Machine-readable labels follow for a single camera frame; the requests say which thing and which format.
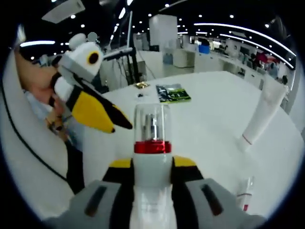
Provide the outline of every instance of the white cylinder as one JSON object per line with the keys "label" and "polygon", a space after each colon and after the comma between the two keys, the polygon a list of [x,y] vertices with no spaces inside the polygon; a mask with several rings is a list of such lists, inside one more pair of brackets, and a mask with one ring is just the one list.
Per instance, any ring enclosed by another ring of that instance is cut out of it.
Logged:
{"label": "white cylinder", "polygon": [[275,81],[270,76],[265,76],[264,87],[256,110],[241,138],[238,146],[247,151],[266,129],[288,90],[288,87]]}

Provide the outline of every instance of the white tube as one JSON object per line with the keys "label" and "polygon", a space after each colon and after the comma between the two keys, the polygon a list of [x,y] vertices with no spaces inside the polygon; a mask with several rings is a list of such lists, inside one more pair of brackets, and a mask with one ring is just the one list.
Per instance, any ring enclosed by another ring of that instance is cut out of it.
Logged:
{"label": "white tube", "polygon": [[265,76],[263,91],[256,110],[238,141],[238,146],[242,151],[247,151],[260,137],[279,109],[287,91],[287,86],[280,84],[268,75]]}
{"label": "white tube", "polygon": [[254,177],[249,177],[241,183],[237,193],[236,204],[243,211],[247,211],[254,193]]}

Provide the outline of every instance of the ceiling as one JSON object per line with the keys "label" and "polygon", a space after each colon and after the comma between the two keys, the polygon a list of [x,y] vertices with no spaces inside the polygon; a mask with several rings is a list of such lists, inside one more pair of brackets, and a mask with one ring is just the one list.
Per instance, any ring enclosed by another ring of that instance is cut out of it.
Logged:
{"label": "ceiling", "polygon": [[[68,17],[58,24],[53,24],[43,21],[41,18],[54,6],[62,4],[65,0],[57,0],[56,2],[36,0],[33,4],[33,12],[28,13],[24,20],[27,38],[31,41],[53,40],[55,44],[25,47],[22,50],[25,57],[34,56],[37,58],[43,54],[53,55],[54,53],[61,53],[61,51],[65,52],[69,49],[68,46],[61,46],[60,43],[68,42],[73,35],[80,32],[87,35],[93,31],[98,34],[101,44],[106,45],[110,41],[110,36],[116,23],[119,23],[119,27],[114,33],[112,43],[118,44],[119,40],[124,43],[127,39],[128,15],[131,10],[133,11],[132,24],[135,26],[132,29],[133,33],[149,32],[147,30],[150,18],[148,14],[152,14],[152,16],[167,14],[177,16],[177,19],[182,19],[177,21],[178,25],[180,25],[179,32],[187,29],[189,35],[195,35],[195,32],[200,29],[200,31],[208,32],[208,36],[211,37],[216,37],[220,33],[229,34],[229,31],[243,32],[246,35],[244,39],[249,40],[251,36],[251,41],[257,44],[268,48],[269,45],[272,45],[270,50],[285,59],[288,60],[288,58],[293,57],[279,45],[255,33],[221,26],[194,25],[194,23],[199,22],[212,22],[241,26],[270,36],[290,48],[292,39],[289,33],[282,26],[280,18],[277,17],[273,4],[267,4],[265,1],[134,0],[130,6],[127,5],[125,0],[81,1],[86,8],[85,11],[77,13],[74,19]],[[123,7],[126,8],[127,12],[122,19],[118,19]]]}

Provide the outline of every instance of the black cable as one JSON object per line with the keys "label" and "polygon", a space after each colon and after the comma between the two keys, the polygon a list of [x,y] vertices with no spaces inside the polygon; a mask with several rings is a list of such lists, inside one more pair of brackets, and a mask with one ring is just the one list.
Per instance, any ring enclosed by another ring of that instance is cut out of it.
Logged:
{"label": "black cable", "polygon": [[146,61],[145,61],[144,58],[142,57],[142,55],[141,55],[141,53],[139,52],[139,50],[137,50],[137,51],[138,51],[139,56],[140,56],[140,57],[142,58],[142,60],[144,61],[145,65],[146,65],[146,68],[148,68],[148,70],[151,72],[153,78],[156,79],[156,77],[154,76],[154,74],[153,74],[153,72],[151,71],[151,69],[147,66]]}
{"label": "black cable", "polygon": [[127,72],[126,72],[126,69],[125,69],[125,66],[124,66],[124,57],[122,56],[122,65],[123,65],[123,69],[124,69],[124,72],[125,72],[125,76],[127,77]]}
{"label": "black cable", "polygon": [[47,163],[45,163],[33,150],[32,148],[26,143],[26,141],[22,138],[22,136],[19,134],[14,122],[13,122],[13,119],[10,115],[10,111],[9,111],[9,107],[8,107],[8,104],[7,104],[7,101],[6,101],[6,97],[5,97],[5,92],[4,92],[4,87],[3,87],[3,81],[1,80],[0,82],[1,84],[1,92],[3,94],[3,100],[4,100],[4,105],[5,105],[5,109],[6,109],[6,112],[8,114],[8,117],[9,117],[9,120],[10,120],[10,124],[11,126],[13,127],[13,130],[15,132],[15,134],[17,135],[17,137],[19,138],[19,140],[24,144],[24,146],[32,153],[32,155],[37,159],[39,160],[44,166],[46,166],[52,173],[54,173],[56,176],[58,176],[59,178],[61,178],[62,180],[66,181],[67,182],[67,179],[64,178],[62,175],[60,175],[58,172],[56,172],[51,166],[49,166]]}
{"label": "black cable", "polygon": [[122,87],[122,77],[124,77],[124,79],[127,81],[127,78],[126,78],[126,76],[124,76],[123,75],[123,73],[122,73],[122,69],[121,69],[121,65],[120,65],[120,62],[119,62],[119,60],[118,59],[116,59],[116,62],[118,63],[118,66],[119,66],[119,68],[120,68],[120,72],[121,72],[121,77],[120,77],[120,86]]}

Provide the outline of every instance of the yellow robot part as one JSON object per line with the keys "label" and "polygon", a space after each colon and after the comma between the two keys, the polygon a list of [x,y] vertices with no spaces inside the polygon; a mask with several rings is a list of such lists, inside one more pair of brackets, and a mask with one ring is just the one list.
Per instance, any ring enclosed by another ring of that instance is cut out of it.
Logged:
{"label": "yellow robot part", "polygon": [[113,123],[103,105],[93,96],[81,92],[73,109],[72,116],[81,124],[113,133]]}

